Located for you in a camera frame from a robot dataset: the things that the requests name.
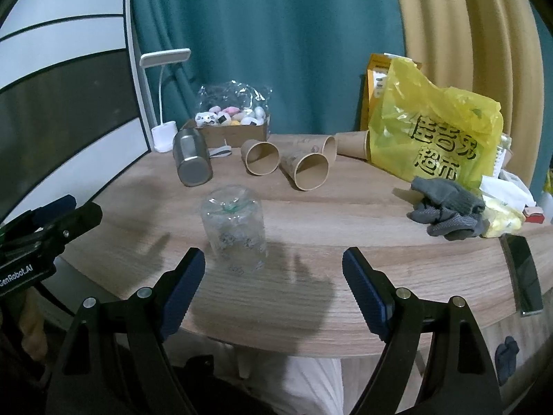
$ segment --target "blue gripper pad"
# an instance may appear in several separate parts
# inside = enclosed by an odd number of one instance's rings
[[[73,195],[65,195],[46,206],[39,207],[32,216],[32,224],[38,229],[58,219],[77,207]]]
[[[392,332],[389,321],[395,308],[390,294],[392,284],[384,273],[372,269],[357,247],[344,251],[342,272],[369,331],[387,342]]]
[[[161,311],[161,328],[159,329],[159,333],[163,341],[178,331],[186,315],[186,311],[190,307],[192,298],[200,286],[206,270],[204,253],[200,249],[190,248],[177,268],[164,273],[164,276],[168,273],[181,273],[182,268],[186,268],[186,270],[182,273],[181,279],[173,287]]]

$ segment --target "paper cup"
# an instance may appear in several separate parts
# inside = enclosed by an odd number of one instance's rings
[[[263,176],[274,172],[280,163],[278,148],[272,143],[246,140],[240,148],[242,161],[248,171]]]
[[[339,155],[367,160],[369,131],[338,132],[335,138]]]
[[[336,160],[336,140],[332,135],[317,134],[273,134],[269,141],[279,150],[320,153],[328,159],[329,164]]]
[[[280,164],[300,190],[322,186],[328,177],[328,159],[319,153],[285,151]]]

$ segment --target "table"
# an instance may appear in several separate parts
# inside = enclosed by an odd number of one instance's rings
[[[359,159],[339,156],[327,182],[310,192],[276,170],[248,174],[239,150],[212,161],[214,178],[183,186],[170,154],[150,153],[96,198],[99,227],[67,245],[63,258],[120,298],[153,285],[190,247],[206,253],[206,274],[182,328],[228,343],[313,357],[381,353],[342,276],[344,250],[358,246],[396,287],[419,298],[461,295],[483,328],[515,313],[507,264],[497,239],[448,242],[406,214],[420,194]],[[198,212],[201,199],[226,184],[255,189],[263,200],[269,257],[255,279],[214,261]],[[553,287],[551,225],[523,229],[542,292]],[[420,347],[430,337],[421,338]]]

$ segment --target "silver thermos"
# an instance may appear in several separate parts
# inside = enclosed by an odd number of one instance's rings
[[[176,133],[173,158],[179,179],[187,187],[202,185],[213,177],[204,136],[195,128],[182,128]]]

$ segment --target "black smartphone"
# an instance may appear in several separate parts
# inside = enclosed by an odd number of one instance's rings
[[[515,302],[521,316],[539,314],[544,310],[536,265],[525,237],[503,234],[499,238],[511,273]]]

